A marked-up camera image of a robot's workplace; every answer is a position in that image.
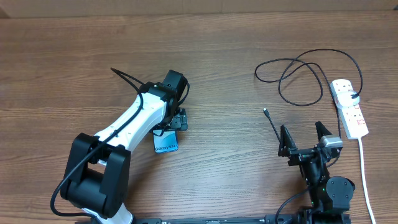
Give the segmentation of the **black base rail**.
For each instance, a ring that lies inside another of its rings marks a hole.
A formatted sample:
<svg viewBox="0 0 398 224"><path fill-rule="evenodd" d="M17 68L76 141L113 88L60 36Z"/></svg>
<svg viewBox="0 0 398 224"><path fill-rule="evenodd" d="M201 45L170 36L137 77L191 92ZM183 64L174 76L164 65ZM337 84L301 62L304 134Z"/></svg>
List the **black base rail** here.
<svg viewBox="0 0 398 224"><path fill-rule="evenodd" d="M349 215L321 215L314 214L310 221L301 221L297 215L279 215L275 220L275 215L266 215L264 218L187 218L161 220L160 218L135 218L127 223L132 224L294 224L294 223L315 223L315 224L351 224Z"/></svg>

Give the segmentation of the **Samsung Galaxy smartphone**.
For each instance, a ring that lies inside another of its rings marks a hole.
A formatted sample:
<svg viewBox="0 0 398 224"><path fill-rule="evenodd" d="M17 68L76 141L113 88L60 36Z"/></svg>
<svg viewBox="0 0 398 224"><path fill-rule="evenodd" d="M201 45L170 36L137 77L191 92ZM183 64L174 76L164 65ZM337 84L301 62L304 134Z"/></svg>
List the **Samsung Galaxy smartphone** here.
<svg viewBox="0 0 398 224"><path fill-rule="evenodd" d="M153 130L154 150L157 154L178 150L176 131Z"/></svg>

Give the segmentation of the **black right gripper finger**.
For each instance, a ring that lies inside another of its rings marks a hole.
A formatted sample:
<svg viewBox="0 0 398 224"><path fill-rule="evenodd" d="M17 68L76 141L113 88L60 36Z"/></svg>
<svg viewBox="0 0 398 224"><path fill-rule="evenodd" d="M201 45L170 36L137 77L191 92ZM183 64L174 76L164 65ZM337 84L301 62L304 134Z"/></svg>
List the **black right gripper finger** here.
<svg viewBox="0 0 398 224"><path fill-rule="evenodd" d="M291 137L289 130L282 125L280 127L280 144L278 155L279 156L289 156L291 151L296 151L297 147Z"/></svg>
<svg viewBox="0 0 398 224"><path fill-rule="evenodd" d="M321 121L317 121L315 123L318 140L321 140L324 136L332 135L332 133L323 125Z"/></svg>

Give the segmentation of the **white power strip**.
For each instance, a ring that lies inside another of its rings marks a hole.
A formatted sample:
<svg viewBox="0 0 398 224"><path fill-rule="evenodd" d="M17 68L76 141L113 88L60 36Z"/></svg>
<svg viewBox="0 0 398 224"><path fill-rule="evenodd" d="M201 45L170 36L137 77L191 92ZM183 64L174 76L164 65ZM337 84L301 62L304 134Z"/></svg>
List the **white power strip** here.
<svg viewBox="0 0 398 224"><path fill-rule="evenodd" d="M339 91L354 91L351 82L345 79L332 81L330 87L333 99ZM338 108L338 112L348 139L360 139L369 133L359 104L343 109Z"/></svg>

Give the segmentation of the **cardboard wall panel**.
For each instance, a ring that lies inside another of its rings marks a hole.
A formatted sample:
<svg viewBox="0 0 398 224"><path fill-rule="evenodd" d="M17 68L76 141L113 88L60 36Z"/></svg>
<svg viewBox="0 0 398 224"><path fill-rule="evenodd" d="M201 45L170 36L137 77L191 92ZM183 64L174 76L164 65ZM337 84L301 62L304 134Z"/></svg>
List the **cardboard wall panel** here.
<svg viewBox="0 0 398 224"><path fill-rule="evenodd" d="M383 11L397 0L1 0L1 18Z"/></svg>

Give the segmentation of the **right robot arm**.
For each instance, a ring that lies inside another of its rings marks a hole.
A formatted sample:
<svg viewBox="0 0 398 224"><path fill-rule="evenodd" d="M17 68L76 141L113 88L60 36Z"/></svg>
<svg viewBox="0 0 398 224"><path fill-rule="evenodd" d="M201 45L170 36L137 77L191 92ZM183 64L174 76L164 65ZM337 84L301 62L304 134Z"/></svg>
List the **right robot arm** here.
<svg viewBox="0 0 398 224"><path fill-rule="evenodd" d="M342 176L330 176L327 163L340 155L343 141L321 122L315 123L318 144L298 149L288 129L280 127L278 156L287 157L289 166L298 166L307 188L287 199L275 214L276 223L350 223L350 208L355 184ZM295 214L282 218L281 210L295 198L308 193L311 206L301 207Z"/></svg>

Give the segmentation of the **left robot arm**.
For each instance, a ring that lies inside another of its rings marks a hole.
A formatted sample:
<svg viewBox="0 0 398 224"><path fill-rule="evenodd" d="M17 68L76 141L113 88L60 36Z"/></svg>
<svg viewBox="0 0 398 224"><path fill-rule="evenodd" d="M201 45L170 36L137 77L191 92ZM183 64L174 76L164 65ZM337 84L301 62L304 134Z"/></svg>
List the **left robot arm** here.
<svg viewBox="0 0 398 224"><path fill-rule="evenodd" d="M73 216L55 208L59 195L80 209L76 216L89 217L89 223L134 223L124 204L132 152L147 133L153 136L155 153L177 151L177 133L188 128L180 106L190 84L182 73L169 70L162 82L143 83L120 70L114 72L137 91L137 97L107 128L73 140L63 180L50 199L57 216Z"/></svg>

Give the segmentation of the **white charger plug adapter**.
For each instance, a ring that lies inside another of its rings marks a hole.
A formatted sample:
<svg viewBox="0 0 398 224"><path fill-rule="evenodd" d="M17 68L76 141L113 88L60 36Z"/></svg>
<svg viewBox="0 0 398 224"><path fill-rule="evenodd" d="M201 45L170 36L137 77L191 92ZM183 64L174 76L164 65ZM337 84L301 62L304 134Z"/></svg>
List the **white charger plug adapter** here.
<svg viewBox="0 0 398 224"><path fill-rule="evenodd" d="M360 101L358 93L355 91L339 91L334 97L336 106L339 109L357 105Z"/></svg>

